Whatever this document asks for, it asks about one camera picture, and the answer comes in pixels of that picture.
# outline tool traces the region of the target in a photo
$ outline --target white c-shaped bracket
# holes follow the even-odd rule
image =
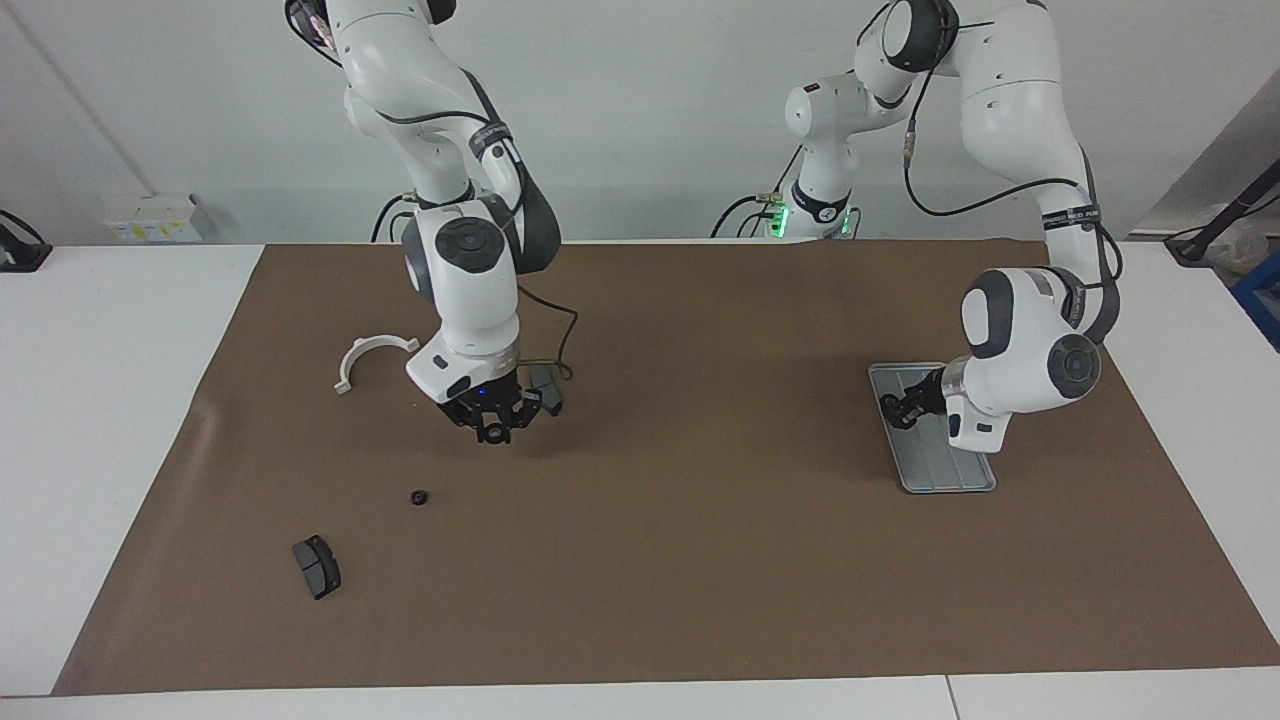
[[[338,395],[347,395],[351,392],[351,369],[356,365],[356,360],[378,347],[398,347],[404,352],[417,352],[420,347],[417,338],[404,340],[393,334],[380,334],[378,337],[362,337],[352,343],[351,350],[342,357],[342,365],[338,368],[338,384],[333,386],[333,389],[338,391]]]

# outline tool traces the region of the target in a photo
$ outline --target green led light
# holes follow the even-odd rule
[[[769,227],[769,233],[773,237],[783,237],[787,234],[787,219],[791,217],[791,210],[786,205],[778,206],[778,219]]]

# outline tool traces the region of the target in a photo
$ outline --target black clamp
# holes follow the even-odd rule
[[[1062,210],[1061,213],[1053,213],[1052,215],[1044,215],[1042,219],[1044,220],[1044,232],[1069,228],[1071,225],[1084,225],[1084,229],[1089,231],[1093,229],[1089,225],[1097,225],[1102,222],[1102,209],[1097,205],[1083,205]]]
[[[852,191],[849,191],[842,199],[836,200],[835,202],[824,202],[800,190],[799,181],[791,186],[791,197],[795,199],[796,205],[805,213],[813,215],[814,222],[819,224],[835,223],[849,205],[850,195],[852,195]]]
[[[489,147],[498,145],[504,140],[512,140],[511,128],[507,127],[507,123],[495,122],[477,129],[475,135],[471,136],[471,140],[467,141],[467,145],[471,146],[471,152],[474,152],[476,160],[479,160],[484,156]]]
[[[902,397],[893,393],[881,396],[881,415],[890,425],[909,430],[924,415],[946,415],[947,401],[942,395],[942,373],[938,368],[919,383],[906,388]]]
[[[474,429],[477,443],[509,445],[512,430],[527,428],[543,409],[541,392],[522,389],[516,370],[477,387],[471,387],[471,378],[462,378],[449,388],[449,396],[440,411],[460,428]],[[497,416],[497,421],[489,423],[486,416]]]

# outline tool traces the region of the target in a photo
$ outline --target white wall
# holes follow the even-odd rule
[[[1271,76],[1187,174],[1174,183],[1143,219],[1142,228],[1174,232],[1194,225],[1201,211],[1211,205],[1235,200],[1277,159],[1280,72]],[[1253,223],[1266,232],[1280,232],[1280,204],[1260,213]]]
[[[407,184],[380,145],[347,126],[340,73],[289,35],[275,0],[5,4],[140,181],[197,193],[223,241],[361,240],[381,200]],[[1068,109],[1121,234],[1280,65],[1280,14],[1275,0],[1050,5]],[[462,0],[436,36],[485,81],[570,237],[701,236],[730,200],[772,186],[794,149],[781,120],[788,90],[847,69],[852,35],[877,6]],[[58,94],[8,72],[14,53],[29,53],[5,32],[0,204],[63,242],[99,241],[100,196],[140,181],[122,152],[58,129]],[[960,146],[955,81],[934,88],[920,193],[954,205],[1001,190]],[[865,236],[1039,234],[1025,199],[956,220],[915,211],[900,184],[900,128],[859,147]],[[70,208],[50,200],[55,191]]]

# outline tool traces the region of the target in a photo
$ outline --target white table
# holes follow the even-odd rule
[[[260,247],[59,249],[0,277],[0,696],[46,694]],[[1107,340],[1280,637],[1280,356],[1210,272],[1130,245]],[[4,717],[1280,717],[1280,669],[0,701]]]

